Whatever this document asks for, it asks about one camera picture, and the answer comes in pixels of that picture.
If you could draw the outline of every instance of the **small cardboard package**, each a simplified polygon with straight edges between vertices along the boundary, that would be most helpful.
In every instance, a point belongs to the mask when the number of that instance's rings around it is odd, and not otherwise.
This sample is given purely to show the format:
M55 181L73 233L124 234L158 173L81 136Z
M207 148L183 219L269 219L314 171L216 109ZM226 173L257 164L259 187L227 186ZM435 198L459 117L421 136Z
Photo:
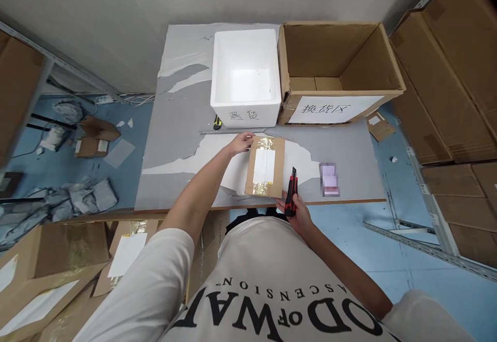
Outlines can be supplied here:
M381 142L395 133L395 128L378 111L369 114L366 120L369 132L377 142Z
M279 125L347 125L404 92L381 23L287 22Z
M92 116L87 116L81 121L81 128L87 136L100 140L114 141L121 136L112 123Z
M93 137L80 137L76 141L74 155L76 158L94 158L98 156L106 156L109 149L107 140L100 140Z
M186 304L193 298L217 264L217 252L221 247L226 226L229 224L229 211L209 211L203 224L202 233L193 256L192 268L186 288Z
M31 230L0 258L0 341L40 332L108 261L103 223Z
M112 261L98 277L93 296L107 294L117 286L145 244L157 231L159 223L159 220L119 222L109 249Z
M90 282L32 342L72 342L107 295L91 297L95 282Z
M281 198L285 139L254 136L248 159L245 194Z

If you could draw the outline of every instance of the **open cardboard box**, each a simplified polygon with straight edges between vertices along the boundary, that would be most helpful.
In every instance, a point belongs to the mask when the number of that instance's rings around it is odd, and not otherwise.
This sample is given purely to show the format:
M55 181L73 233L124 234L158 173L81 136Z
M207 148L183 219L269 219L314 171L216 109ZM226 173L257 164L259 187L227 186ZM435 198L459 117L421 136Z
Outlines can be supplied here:
M350 124L405 90L381 23L287 22L278 54L279 125Z

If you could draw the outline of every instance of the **floor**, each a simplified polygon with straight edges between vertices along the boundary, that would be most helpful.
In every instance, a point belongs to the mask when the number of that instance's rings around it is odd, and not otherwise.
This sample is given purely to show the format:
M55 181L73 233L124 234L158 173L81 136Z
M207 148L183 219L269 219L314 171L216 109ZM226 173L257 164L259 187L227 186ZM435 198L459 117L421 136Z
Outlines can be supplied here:
M34 112L57 119L51 109L55 101L41 99ZM94 110L89 105L85 108L89 112ZM63 146L57 153L30 154L12 160L9 170L27 174L16 196L26 196L35 187L58 187L66 182L78 182L84 176L97 179L108 176L119 198L115 208L133 207L151 112L152 105L130 108L111 104L98 108L96 116L114 124L133 118L133 128L124 125L120 127L120 131L122 138L136 148L117 169L103 162L102 158L76 159L74 150L69 146ZM388 104L381 108L381 113L391 124L397 126ZM31 151L39 141L39 136L39 131L26 129L15 154ZM431 225L405 151L402 134L397 131L379 144L372 141L388 201L311 206L309 210L315 224L366 271L394 303L407 290L422 289L439 301L477 341L497 340L497 324L494 322L497 315L497 283L484 280L362 226L362 222L366 220L391 229L394 227L394 218ZM115 144L116 142L111 143L110 149ZM398 161L392 163L392 156L396 156ZM234 219L244 213L243 210L232 210L230 216Z

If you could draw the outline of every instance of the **white label sticker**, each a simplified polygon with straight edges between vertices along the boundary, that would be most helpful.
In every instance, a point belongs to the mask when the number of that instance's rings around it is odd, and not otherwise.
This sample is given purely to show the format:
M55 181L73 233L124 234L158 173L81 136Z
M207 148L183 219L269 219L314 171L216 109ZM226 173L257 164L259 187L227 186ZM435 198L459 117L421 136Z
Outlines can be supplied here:
M105 151L107 151L107 147L108 146L109 146L109 142L108 141L106 141L106 140L100 140L98 142L97 151L105 152Z
M421 188L422 194L430 194L430 191L428 190L428 186L426 184L420 184L419 187Z
M17 255L0 268L0 293L12 282L16 274Z
M377 116L374 116L368 122L370 125L375 125L376 123L380 123L381 120Z
M81 140L78 140L76 142L76 149L74 150L74 153L78 154L80 149L81 149Z
M0 337L22 328L25 325L42 320L78 282L79 280L76 280L62 285L59 288L41 293L29 302L21 312L15 315L2 330L0 330Z
M145 247L147 233L122 235L114 259L110 265L108 277L124 276L140 251Z
M432 214L430 212L429 212L429 214L430 214L431 222L433 223L433 225L439 225L439 223L438 223L438 216L435 215L435 214Z
M256 149L254 164L254 184L270 183L274 179L274 160L276 151L271 149Z
M302 96L289 123L344 123L383 96Z

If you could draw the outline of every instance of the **stacked cardboard box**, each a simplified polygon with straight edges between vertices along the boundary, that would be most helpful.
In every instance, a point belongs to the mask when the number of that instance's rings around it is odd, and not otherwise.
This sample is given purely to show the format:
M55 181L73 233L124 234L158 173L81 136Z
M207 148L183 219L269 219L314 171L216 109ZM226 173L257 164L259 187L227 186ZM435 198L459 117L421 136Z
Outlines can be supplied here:
M497 10L432 0L390 41L406 92L392 102L421 164L497 159Z
M421 171L461 255L497 268L497 162Z
M108 261L103 223L31 230L0 258L0 341L41 332Z
M279 125L348 125L405 90L381 23L287 22L278 56Z

